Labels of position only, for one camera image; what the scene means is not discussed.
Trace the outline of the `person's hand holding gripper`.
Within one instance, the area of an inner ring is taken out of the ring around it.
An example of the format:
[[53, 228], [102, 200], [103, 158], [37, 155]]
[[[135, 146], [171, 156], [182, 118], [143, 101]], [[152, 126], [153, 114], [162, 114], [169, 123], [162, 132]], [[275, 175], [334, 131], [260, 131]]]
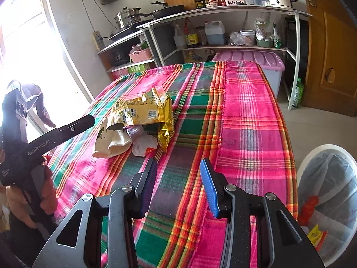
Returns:
[[[40, 203], [41, 209], [47, 214], [53, 214], [58, 207], [58, 199], [56, 198], [56, 190], [53, 186], [52, 171], [47, 166], [43, 166], [44, 170], [44, 184], [42, 186], [42, 201]], [[26, 226], [36, 229], [36, 223], [31, 219], [30, 214], [25, 210], [25, 206], [32, 201], [30, 194], [16, 186], [6, 186], [5, 194], [12, 214]]]

